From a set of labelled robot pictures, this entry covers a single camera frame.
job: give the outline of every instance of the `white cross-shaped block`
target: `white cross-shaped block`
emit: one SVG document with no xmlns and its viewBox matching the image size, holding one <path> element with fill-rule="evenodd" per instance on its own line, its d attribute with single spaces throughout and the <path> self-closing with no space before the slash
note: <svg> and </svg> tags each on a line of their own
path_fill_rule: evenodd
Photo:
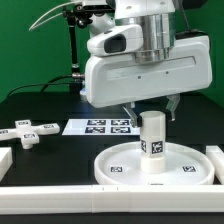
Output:
<svg viewBox="0 0 224 224">
<path fill-rule="evenodd" d="M 30 120 L 16 121 L 15 129 L 1 129 L 0 141 L 13 138 L 21 138 L 24 149 L 31 149 L 34 144 L 39 143 L 39 135 L 57 134 L 60 131 L 58 124 L 44 124 L 32 126 Z"/>
</svg>

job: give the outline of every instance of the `white circular plate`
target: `white circular plate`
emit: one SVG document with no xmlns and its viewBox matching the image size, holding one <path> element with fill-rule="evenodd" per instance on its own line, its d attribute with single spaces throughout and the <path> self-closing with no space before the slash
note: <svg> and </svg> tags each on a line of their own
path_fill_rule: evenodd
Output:
<svg viewBox="0 0 224 224">
<path fill-rule="evenodd" d="M 182 145 L 166 143 L 166 169 L 161 174 L 141 170 L 140 142 L 116 145 L 95 159 L 95 178 L 99 184 L 192 185 L 212 184 L 215 169 L 202 153 Z"/>
</svg>

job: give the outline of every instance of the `green wall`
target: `green wall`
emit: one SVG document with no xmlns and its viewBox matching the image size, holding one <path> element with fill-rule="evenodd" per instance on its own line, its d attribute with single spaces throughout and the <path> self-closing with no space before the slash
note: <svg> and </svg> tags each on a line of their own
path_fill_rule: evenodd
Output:
<svg viewBox="0 0 224 224">
<path fill-rule="evenodd" d="M 0 101 L 13 88 L 44 83 L 53 77 L 70 73 L 70 43 L 68 28 L 58 18 L 40 29 L 29 32 L 30 25 L 44 12 L 64 3 L 64 0 L 1 0 L 0 4 Z M 214 81 L 203 90 L 209 98 L 224 107 L 224 1 L 209 0 L 201 9 L 189 10 L 192 28 L 209 33 L 212 41 L 211 58 Z M 184 24 L 177 13 L 177 30 Z M 88 30 L 77 30 L 79 63 L 84 72 L 88 58 Z M 40 88 L 26 89 L 39 91 Z M 50 87 L 51 91 L 65 88 Z"/>
</svg>

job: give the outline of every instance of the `black table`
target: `black table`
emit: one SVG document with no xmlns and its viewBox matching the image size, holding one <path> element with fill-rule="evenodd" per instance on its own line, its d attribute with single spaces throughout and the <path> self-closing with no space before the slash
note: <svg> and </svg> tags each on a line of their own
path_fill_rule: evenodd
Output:
<svg viewBox="0 0 224 224">
<path fill-rule="evenodd" d="M 138 113 L 165 111 L 165 97 L 136 103 Z M 69 93 L 18 93 L 0 104 L 0 129 L 14 128 L 15 121 L 32 125 L 57 122 L 61 132 L 40 136 L 40 144 L 23 150 L 20 139 L 0 142 L 12 147 L 13 165 L 0 186 L 47 186 L 96 184 L 94 159 L 104 149 L 138 136 L 62 136 L 68 119 L 129 118 L 121 106 L 96 109 Z M 224 144 L 224 109 L 205 96 L 181 96 L 176 121 L 167 121 L 167 141 L 204 152 L 206 145 Z M 214 213 L 109 213 L 0 216 L 1 223 L 222 223 L 224 214 Z"/>
</svg>

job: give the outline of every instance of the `black and white marker sheet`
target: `black and white marker sheet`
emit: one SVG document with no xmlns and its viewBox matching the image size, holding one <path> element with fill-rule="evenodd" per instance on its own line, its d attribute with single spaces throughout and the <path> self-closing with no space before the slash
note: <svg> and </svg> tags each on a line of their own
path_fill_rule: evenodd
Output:
<svg viewBox="0 0 224 224">
<path fill-rule="evenodd" d="M 140 135 L 130 119 L 70 119 L 62 135 Z"/>
</svg>

